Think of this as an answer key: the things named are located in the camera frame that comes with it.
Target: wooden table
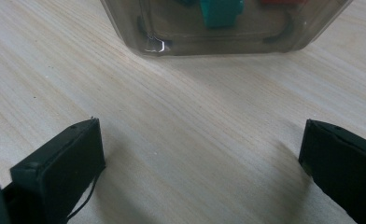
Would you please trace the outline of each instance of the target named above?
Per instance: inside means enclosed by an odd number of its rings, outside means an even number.
[[[101,120],[107,168],[70,223],[354,223],[297,162],[307,119],[366,138],[366,0],[288,54],[143,58],[99,0],[0,0],[0,184]]]

